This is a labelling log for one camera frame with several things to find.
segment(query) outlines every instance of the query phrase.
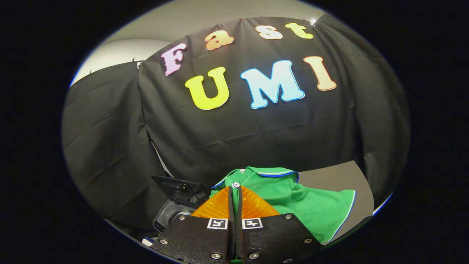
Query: white wall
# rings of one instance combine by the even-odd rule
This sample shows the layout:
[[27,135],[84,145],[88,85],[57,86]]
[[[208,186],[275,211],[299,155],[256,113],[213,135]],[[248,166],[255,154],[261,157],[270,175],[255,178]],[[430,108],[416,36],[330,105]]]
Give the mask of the white wall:
[[146,60],[170,42],[155,39],[127,39],[106,43],[97,47],[75,74],[70,86],[91,72],[100,69],[136,61]]

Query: pink letter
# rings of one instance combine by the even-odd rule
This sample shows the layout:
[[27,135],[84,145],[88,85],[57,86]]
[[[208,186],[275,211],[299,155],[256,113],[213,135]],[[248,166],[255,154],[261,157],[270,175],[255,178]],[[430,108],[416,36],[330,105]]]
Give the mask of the pink letter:
[[161,55],[161,58],[165,60],[165,65],[166,65],[165,75],[166,76],[170,75],[171,73],[181,68],[179,64],[176,64],[176,60],[182,61],[182,51],[180,51],[180,49],[186,49],[186,48],[187,48],[186,43],[181,43]]

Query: blue trim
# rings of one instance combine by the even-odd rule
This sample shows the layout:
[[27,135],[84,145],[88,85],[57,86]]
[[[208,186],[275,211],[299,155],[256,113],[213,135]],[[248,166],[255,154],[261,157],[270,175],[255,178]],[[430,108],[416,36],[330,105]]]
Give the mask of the blue trim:
[[379,210],[381,210],[381,208],[384,206],[384,204],[387,203],[387,201],[389,200],[389,198],[391,198],[391,196],[393,195],[393,193],[391,193],[388,198],[373,212],[373,214],[371,216],[375,216],[376,213],[379,212]]
[[300,180],[300,175],[299,175],[296,171],[292,171],[292,172],[285,173],[285,174],[279,174],[279,175],[272,175],[272,174],[259,174],[259,175],[260,175],[260,176],[264,176],[264,177],[278,178],[278,177],[283,177],[283,176],[290,175],[290,174],[292,174],[292,173],[296,173],[296,181],[295,181],[295,183],[298,183],[298,181]]
[[223,183],[225,183],[225,181],[222,181],[222,182],[220,182],[219,184],[217,184],[217,185],[213,186],[213,187],[212,187],[212,189],[215,189],[216,187],[218,187],[218,186],[222,185]]
[[347,221],[348,217],[350,216],[350,214],[352,213],[352,210],[353,210],[353,206],[355,205],[355,199],[356,199],[356,191],[354,191],[354,195],[353,195],[353,204],[352,204],[352,207],[350,207],[350,210],[347,214],[347,217],[345,218],[345,220],[342,222],[342,224],[339,226],[339,228],[337,228],[337,230],[335,231],[334,235],[332,235],[331,239],[329,239],[327,242],[331,241],[335,235],[337,235],[337,232],[342,228],[342,226],[344,225],[344,223]]

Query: ceiling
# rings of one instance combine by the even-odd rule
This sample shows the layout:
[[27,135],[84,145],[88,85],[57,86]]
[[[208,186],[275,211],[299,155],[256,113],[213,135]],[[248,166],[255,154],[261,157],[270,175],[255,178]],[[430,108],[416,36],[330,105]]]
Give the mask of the ceiling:
[[199,29],[239,18],[318,19],[324,11],[297,0],[174,0],[122,27],[102,44],[125,39],[172,42]]

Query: metal screw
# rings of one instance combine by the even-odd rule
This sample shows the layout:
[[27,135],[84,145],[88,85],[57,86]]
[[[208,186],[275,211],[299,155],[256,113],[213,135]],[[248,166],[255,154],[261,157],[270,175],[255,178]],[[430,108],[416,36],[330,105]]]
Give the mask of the metal screw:
[[249,255],[249,258],[250,259],[256,259],[256,258],[259,258],[260,255],[258,253],[252,253],[251,255]]
[[218,253],[213,253],[210,255],[213,259],[221,259],[221,255]]

